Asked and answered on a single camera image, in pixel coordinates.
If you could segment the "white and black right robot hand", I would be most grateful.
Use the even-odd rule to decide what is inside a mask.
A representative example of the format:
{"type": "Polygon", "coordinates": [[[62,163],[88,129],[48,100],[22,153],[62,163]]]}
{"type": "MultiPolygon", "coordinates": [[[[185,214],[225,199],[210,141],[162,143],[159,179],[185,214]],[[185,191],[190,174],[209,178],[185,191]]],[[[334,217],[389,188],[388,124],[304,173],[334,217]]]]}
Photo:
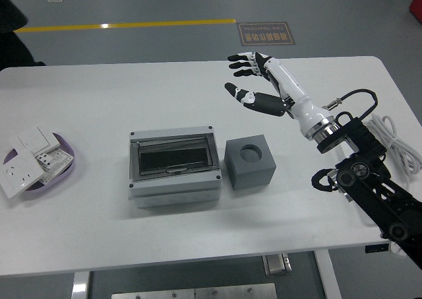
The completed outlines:
{"type": "Polygon", "coordinates": [[[227,60],[231,62],[229,67],[235,70],[234,76],[264,77],[278,93],[273,96],[250,92],[226,83],[226,90],[244,107],[277,117],[288,114],[299,122],[305,138],[318,143],[339,130],[333,115],[313,104],[304,88],[279,59],[259,52],[246,52],[231,55],[227,60]]]}

